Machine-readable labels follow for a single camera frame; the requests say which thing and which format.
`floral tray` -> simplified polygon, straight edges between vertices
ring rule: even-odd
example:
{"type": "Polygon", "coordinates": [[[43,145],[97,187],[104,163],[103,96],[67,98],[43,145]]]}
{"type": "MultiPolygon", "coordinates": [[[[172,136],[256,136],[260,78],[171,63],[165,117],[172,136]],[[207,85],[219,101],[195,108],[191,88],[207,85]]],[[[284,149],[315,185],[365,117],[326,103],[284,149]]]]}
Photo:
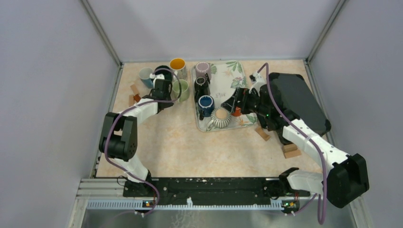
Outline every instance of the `floral tray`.
{"type": "MultiPolygon", "coordinates": [[[[221,106],[221,103],[228,100],[235,89],[238,87],[249,88],[246,81],[245,74],[243,72],[242,65],[239,61],[230,60],[210,63],[211,66],[211,83],[210,83],[210,95],[214,98],[215,107],[221,106]]],[[[192,86],[196,80],[195,67],[191,68],[192,86]]],[[[213,132],[220,130],[227,130],[240,127],[249,127],[254,125],[258,118],[256,114],[241,115],[239,117],[232,116],[230,124],[225,128],[215,128],[207,130],[207,123],[210,121],[210,117],[199,120],[199,111],[197,104],[195,104],[195,116],[196,125],[202,132],[213,132]]]]}

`blue mug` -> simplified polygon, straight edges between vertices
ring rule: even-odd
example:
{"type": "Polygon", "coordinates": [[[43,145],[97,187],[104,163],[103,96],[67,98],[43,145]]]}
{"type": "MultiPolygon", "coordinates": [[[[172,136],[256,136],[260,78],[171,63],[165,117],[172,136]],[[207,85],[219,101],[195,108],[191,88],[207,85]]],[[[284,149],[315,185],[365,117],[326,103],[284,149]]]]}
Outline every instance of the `blue mug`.
{"type": "Polygon", "coordinates": [[[199,119],[203,120],[205,117],[210,117],[214,110],[214,99],[209,95],[201,96],[197,102],[199,108],[199,119]]]}

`gray wall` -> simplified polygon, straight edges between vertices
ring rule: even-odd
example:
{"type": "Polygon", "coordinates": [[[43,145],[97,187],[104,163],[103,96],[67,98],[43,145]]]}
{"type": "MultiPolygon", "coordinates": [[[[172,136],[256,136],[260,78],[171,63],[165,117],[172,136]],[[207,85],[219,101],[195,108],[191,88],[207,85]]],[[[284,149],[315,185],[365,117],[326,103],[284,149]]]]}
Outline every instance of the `gray wall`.
{"type": "Polygon", "coordinates": [[[403,1],[349,1],[313,69],[337,145],[366,158],[375,227],[401,227],[403,1]]]}
{"type": "Polygon", "coordinates": [[[122,61],[304,58],[338,0],[90,0],[122,61]]]}
{"type": "Polygon", "coordinates": [[[117,66],[78,0],[0,3],[0,227],[67,226],[117,66]]]}

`black mounting plate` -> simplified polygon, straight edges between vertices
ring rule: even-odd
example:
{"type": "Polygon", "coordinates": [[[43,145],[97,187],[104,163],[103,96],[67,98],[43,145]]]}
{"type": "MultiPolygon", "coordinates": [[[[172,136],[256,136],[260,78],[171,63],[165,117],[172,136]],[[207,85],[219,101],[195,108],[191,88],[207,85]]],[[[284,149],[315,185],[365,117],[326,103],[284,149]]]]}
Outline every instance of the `black mounting plate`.
{"type": "MultiPolygon", "coordinates": [[[[186,205],[191,197],[193,205],[267,205],[270,198],[294,196],[285,192],[278,178],[147,178],[160,192],[159,205],[186,205]]],[[[126,181],[124,197],[154,197],[154,190],[145,184],[126,181]]],[[[298,191],[299,196],[310,196],[298,191]]]]}

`beige speckled tabletop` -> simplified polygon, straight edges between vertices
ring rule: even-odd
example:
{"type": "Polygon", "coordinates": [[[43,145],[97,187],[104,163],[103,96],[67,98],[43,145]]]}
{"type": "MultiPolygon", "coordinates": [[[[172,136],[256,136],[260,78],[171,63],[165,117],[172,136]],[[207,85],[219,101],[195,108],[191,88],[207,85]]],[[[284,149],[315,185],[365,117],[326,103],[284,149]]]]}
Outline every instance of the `beige speckled tabletop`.
{"type": "MultiPolygon", "coordinates": [[[[270,72],[295,73],[308,82],[302,60],[241,61],[248,76],[265,62],[270,72]]],[[[187,62],[190,68],[197,62],[187,62]]],[[[140,96],[149,89],[138,77],[143,67],[156,68],[169,63],[125,64],[117,91],[114,112],[128,108],[130,85],[136,84],[140,96]]],[[[192,96],[175,103],[138,127],[137,154],[154,177],[274,177],[290,167],[321,172],[320,167],[305,153],[285,159],[276,133],[264,141],[256,132],[257,125],[245,128],[202,132],[196,126],[192,96]]],[[[103,154],[97,177],[117,177],[123,172],[106,162],[103,154]]]]}

